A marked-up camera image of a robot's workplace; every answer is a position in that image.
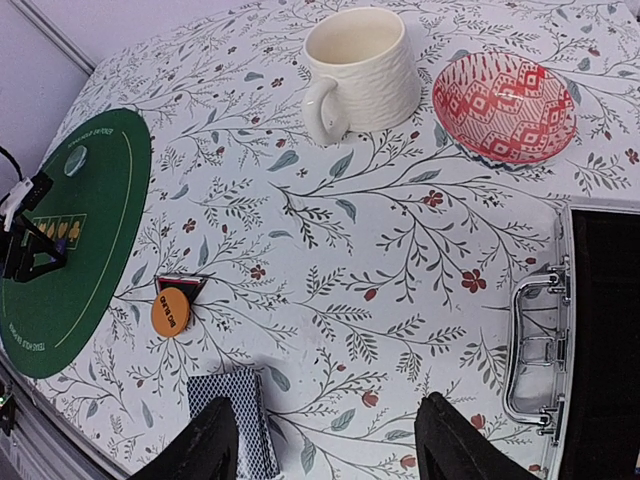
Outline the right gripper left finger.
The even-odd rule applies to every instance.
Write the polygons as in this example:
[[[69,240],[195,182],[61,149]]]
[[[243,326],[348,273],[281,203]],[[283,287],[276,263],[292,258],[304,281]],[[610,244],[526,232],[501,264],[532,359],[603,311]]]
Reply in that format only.
[[[235,479],[239,434],[229,398],[214,398],[149,464],[130,479]]]

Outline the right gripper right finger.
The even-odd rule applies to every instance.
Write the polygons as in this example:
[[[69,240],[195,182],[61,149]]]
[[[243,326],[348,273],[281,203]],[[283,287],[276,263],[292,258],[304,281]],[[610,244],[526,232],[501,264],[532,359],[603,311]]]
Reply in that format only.
[[[419,478],[517,480],[535,476],[494,447],[440,393],[421,400],[414,421]]]

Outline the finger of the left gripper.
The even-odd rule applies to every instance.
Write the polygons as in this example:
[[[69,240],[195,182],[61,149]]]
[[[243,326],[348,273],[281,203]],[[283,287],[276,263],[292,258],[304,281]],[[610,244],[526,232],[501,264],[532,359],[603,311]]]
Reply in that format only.
[[[67,253],[58,252],[56,243],[19,215],[9,232],[1,231],[1,278],[26,283],[63,268]]]

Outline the clear dealer button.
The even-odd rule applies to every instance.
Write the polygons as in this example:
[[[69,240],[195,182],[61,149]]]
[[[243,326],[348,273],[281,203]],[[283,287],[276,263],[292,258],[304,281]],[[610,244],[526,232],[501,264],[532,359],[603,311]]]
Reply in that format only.
[[[65,161],[64,168],[63,168],[64,174],[69,178],[72,178],[76,174],[78,174],[86,162],[87,155],[88,155],[88,149],[86,146],[84,145],[77,146],[69,154],[68,158]]]

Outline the orange big blind button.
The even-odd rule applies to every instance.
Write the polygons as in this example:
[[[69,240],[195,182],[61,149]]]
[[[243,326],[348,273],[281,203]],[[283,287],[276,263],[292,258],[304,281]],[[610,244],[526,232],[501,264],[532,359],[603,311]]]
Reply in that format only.
[[[151,323],[158,335],[171,338],[186,329],[190,314],[187,296],[176,287],[168,287],[161,290],[153,302]]]

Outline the purple small blind button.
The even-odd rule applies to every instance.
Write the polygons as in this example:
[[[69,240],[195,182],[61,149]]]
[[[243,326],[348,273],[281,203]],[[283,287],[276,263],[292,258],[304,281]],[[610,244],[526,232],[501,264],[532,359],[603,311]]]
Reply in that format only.
[[[64,239],[58,240],[56,243],[56,250],[60,253],[64,253],[67,248],[67,242]]]

